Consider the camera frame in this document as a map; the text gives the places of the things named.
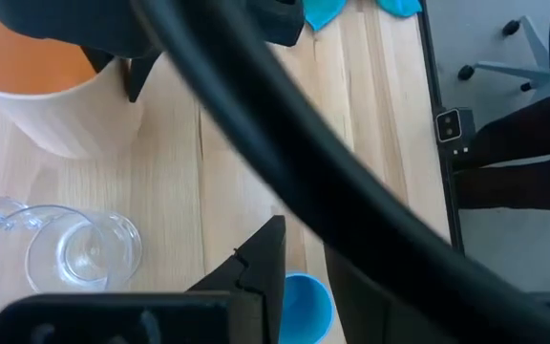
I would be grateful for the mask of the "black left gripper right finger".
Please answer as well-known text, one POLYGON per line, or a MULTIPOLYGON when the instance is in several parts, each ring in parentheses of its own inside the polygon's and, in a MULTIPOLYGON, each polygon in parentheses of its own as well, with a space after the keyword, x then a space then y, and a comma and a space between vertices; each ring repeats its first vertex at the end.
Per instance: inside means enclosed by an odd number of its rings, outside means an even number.
POLYGON ((416 310, 364 280, 342 256, 325 248, 328 280, 348 343, 421 344, 437 328, 416 310))

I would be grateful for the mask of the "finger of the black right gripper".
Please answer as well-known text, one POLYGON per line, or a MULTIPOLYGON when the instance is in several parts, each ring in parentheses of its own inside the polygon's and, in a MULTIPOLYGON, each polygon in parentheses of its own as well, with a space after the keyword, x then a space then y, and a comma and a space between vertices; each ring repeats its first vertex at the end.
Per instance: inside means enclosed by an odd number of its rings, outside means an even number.
POLYGON ((96 73, 100 73, 114 59, 111 54, 93 48, 81 46, 81 50, 96 73))
POLYGON ((161 52, 155 52, 141 58, 121 61, 123 87, 131 103, 138 100, 147 77, 160 55, 161 52))

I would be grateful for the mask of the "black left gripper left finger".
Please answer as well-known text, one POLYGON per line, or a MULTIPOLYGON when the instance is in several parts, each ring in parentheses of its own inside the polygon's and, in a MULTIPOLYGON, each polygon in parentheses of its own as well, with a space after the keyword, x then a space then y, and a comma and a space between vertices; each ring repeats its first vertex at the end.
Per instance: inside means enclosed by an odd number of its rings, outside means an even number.
POLYGON ((251 292, 263 298, 267 343, 277 344, 286 277, 286 219, 274 215, 189 291, 251 292))

